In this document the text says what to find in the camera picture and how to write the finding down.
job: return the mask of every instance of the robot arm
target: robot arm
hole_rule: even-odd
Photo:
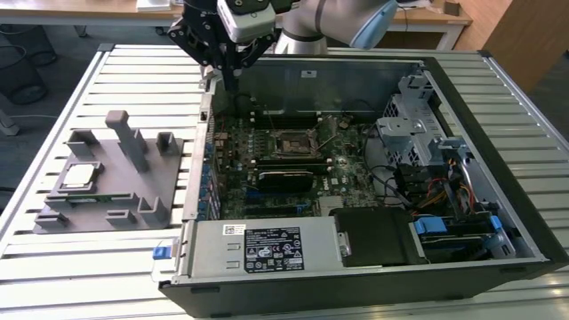
[[[251,66],[275,41],[275,15],[297,7],[298,1],[185,0],[167,37],[202,66],[211,65],[226,91],[238,89],[241,69]],[[283,17],[283,39],[310,42],[327,36],[369,49],[383,36],[395,11],[395,0],[303,0]]]

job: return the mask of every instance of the wooden desk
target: wooden desk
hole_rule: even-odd
[[[0,23],[35,25],[138,25],[165,27],[179,17],[169,11],[135,12],[135,0],[0,0]],[[450,50],[470,17],[442,15],[426,9],[398,12],[389,31],[443,33],[437,49]]]

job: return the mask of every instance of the motherboard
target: motherboard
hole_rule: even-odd
[[[369,126],[342,114],[215,121],[221,219],[313,217],[377,206],[362,163]]]

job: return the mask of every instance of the black cover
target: black cover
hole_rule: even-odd
[[[345,267],[415,265],[418,257],[410,234],[410,215],[401,208],[359,207],[333,209],[338,232],[345,232],[351,254]]]

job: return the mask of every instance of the barcode sticker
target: barcode sticker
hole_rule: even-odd
[[[222,235],[243,235],[246,225],[222,225]]]

